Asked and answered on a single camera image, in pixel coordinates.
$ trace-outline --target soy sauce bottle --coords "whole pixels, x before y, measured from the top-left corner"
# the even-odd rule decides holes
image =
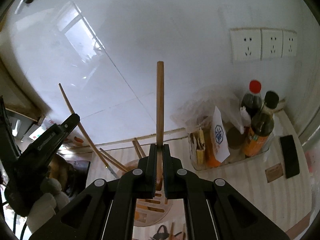
[[[262,109],[252,118],[251,127],[242,147],[242,152],[251,157],[259,153],[274,128],[273,113],[279,103],[279,96],[268,91]]]
[[[261,83],[258,80],[251,80],[249,84],[249,91],[244,95],[241,107],[245,107],[251,119],[262,107],[261,99]]]

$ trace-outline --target wall socket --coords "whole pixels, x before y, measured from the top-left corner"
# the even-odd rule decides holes
[[[298,36],[296,32],[283,31],[282,57],[296,56],[298,46]]]
[[[230,36],[233,62],[260,60],[260,29],[231,29]]]
[[[261,59],[281,57],[282,30],[261,29],[262,51]]]

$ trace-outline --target paper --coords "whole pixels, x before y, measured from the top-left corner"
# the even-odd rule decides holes
[[[211,125],[213,152],[216,160],[222,163],[229,155],[226,130],[223,127],[221,113],[217,107],[214,109]]]

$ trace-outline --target red bottle cap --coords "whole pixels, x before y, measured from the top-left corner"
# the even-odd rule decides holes
[[[258,94],[261,91],[261,83],[258,80],[251,80],[249,89],[252,93]]]

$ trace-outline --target smartphone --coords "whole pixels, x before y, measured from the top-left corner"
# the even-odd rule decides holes
[[[289,179],[300,173],[296,145],[292,135],[280,137],[286,178]]]

